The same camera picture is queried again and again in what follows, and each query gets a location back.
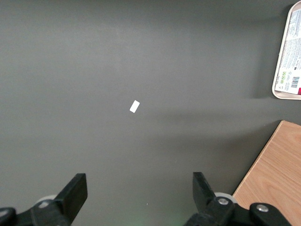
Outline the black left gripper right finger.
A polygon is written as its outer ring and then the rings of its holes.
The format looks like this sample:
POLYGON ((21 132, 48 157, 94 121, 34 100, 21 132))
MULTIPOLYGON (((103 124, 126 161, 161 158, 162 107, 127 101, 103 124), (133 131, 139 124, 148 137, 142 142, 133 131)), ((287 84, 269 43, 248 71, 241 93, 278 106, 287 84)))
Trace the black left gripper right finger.
POLYGON ((289 221, 274 206, 252 203, 244 209, 230 198, 216 196, 202 172, 193 173, 193 200, 198 212, 186 226, 289 226, 289 221))

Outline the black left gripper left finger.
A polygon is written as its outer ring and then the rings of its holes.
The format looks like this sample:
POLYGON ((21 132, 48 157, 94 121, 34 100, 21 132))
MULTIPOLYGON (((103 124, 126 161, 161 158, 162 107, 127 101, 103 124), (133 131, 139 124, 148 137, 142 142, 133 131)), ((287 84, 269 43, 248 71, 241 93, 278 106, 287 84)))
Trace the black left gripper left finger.
POLYGON ((2 226, 70 226, 87 199, 85 173, 76 174, 56 196, 47 196, 28 210, 0 209, 2 226))

